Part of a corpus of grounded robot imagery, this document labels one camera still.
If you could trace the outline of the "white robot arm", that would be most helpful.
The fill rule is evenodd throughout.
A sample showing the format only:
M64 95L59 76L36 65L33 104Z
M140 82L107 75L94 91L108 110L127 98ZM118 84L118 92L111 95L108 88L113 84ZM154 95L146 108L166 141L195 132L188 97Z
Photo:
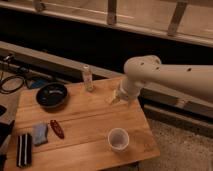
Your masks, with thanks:
M162 64L159 57L132 57L124 64L124 76L114 90L110 104L132 103L141 89L156 83L213 104L213 65Z

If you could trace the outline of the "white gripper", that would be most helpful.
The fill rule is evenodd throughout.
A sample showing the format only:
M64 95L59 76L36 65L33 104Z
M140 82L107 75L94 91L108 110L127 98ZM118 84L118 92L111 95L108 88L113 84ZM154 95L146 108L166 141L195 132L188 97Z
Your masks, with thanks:
M111 104L116 104L120 99L128 101L128 106L131 106L132 102L138 98L140 91L145 87L145 83L130 80L128 77L124 77L118 86L118 92L113 91Z

